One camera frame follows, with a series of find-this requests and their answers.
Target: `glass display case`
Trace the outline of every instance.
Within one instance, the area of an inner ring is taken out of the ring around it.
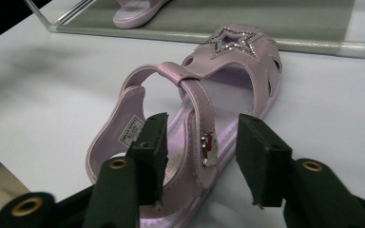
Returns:
[[[365,59],[363,0],[171,0],[135,29],[113,24],[117,0],[71,1],[48,4],[47,13],[54,15],[48,19],[45,9],[25,0],[50,32],[201,43],[215,28],[247,24],[274,37],[281,50]],[[58,13],[56,4],[67,9]]]

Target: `pink sandal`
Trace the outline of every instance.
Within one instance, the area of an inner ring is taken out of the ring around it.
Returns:
[[[112,19],[120,29],[134,29],[148,22],[169,0],[118,0],[121,8]]]
[[[185,58],[135,69],[119,102],[90,146],[86,170],[95,182],[107,159],[126,152],[145,120],[144,88],[151,74],[180,89],[182,105],[168,124],[163,208],[141,207],[141,227],[184,227],[234,155],[239,113],[263,117],[279,89],[276,43],[257,28],[218,29]]]

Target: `lavender slide sandal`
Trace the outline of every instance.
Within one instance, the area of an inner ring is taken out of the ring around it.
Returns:
[[[169,162],[163,208],[141,207],[141,227],[184,227],[234,155],[239,113],[262,118],[279,89],[276,43],[244,25],[218,29],[182,65],[162,63],[135,69],[91,144],[86,170],[95,182],[102,163],[126,152],[145,120],[144,88],[161,75],[179,88],[182,105],[167,127]]]
[[[149,21],[169,0],[118,0],[121,8],[112,19],[120,29],[134,29]]]

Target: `rhinestone star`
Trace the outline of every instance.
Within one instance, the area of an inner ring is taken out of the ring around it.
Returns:
[[[201,46],[210,45],[213,58],[230,51],[240,51],[258,60],[252,43],[261,35],[254,31],[239,31],[223,27],[215,35],[209,37]]]

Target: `label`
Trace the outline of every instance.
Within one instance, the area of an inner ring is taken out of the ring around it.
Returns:
[[[121,134],[121,137],[118,139],[118,141],[129,147],[132,145],[132,142],[135,142],[138,138],[142,127],[144,127],[144,122],[134,115],[126,125],[126,128],[124,129],[123,134]]]

